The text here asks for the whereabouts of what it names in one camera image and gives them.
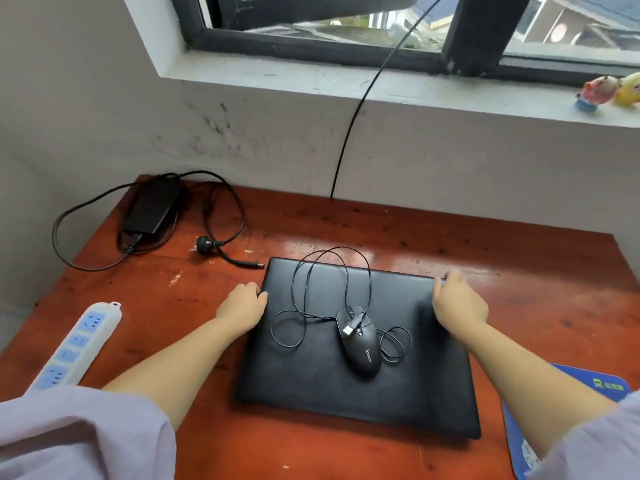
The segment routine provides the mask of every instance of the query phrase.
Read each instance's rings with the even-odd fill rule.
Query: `hand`
[[[466,333],[486,323],[489,306],[460,276],[459,269],[450,270],[446,279],[444,283],[440,278],[433,282],[433,309],[438,322],[464,342]]]
[[[238,285],[220,304],[216,320],[224,320],[236,329],[238,336],[248,332],[260,321],[267,306],[267,292],[258,296],[258,285],[251,282]]]

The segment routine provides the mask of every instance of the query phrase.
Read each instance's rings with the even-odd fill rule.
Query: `laptop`
[[[432,278],[371,270],[371,320],[382,330],[404,327],[411,332],[413,345],[397,331],[404,359],[393,365],[383,362],[379,373],[367,380],[349,366],[334,321],[309,320],[304,340],[293,349],[277,345],[271,337],[269,323],[276,313],[294,308],[291,281],[298,263],[269,260],[262,284],[269,302],[244,349],[237,400],[480,438],[468,352],[436,320]],[[294,295],[300,309],[309,266],[303,264],[296,275]],[[366,306],[367,270],[348,270],[348,304]],[[345,285],[342,266],[316,264],[308,284],[307,311],[335,316],[344,307]],[[282,343],[295,344],[303,333],[303,319],[295,313],[280,314],[273,332]],[[390,353],[396,350],[390,340],[383,347]]]

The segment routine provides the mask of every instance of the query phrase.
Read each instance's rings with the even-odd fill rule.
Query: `tabletop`
[[[372,268],[442,276],[459,267],[490,306],[489,322],[542,358],[615,374],[640,387],[640,288],[609,234],[478,217],[330,201],[238,188],[246,227],[225,247],[267,263],[346,245]],[[20,396],[87,306],[118,301],[123,317],[81,384],[117,375],[213,318],[240,282],[264,270],[240,269],[190,252],[204,234],[193,190],[171,240],[102,273],[67,269],[0,356],[0,401]],[[238,211],[222,189],[211,224],[231,235]],[[101,266],[118,257],[121,202],[76,259]],[[345,253],[347,264],[361,266]],[[245,406],[232,386],[245,337],[222,355],[177,432],[177,479],[512,479],[500,398],[472,358],[482,438],[457,441],[356,420]]]

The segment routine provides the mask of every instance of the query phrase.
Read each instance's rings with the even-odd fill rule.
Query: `window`
[[[379,67],[436,0],[172,1],[193,50]],[[640,70],[640,0],[441,0],[387,67],[574,86],[622,77]]]

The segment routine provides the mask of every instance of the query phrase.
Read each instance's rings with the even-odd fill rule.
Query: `person's left arm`
[[[267,293],[258,285],[238,285],[222,302],[216,318],[185,338],[123,372],[102,389],[146,397],[168,416],[174,430],[191,407],[222,352],[260,320]]]

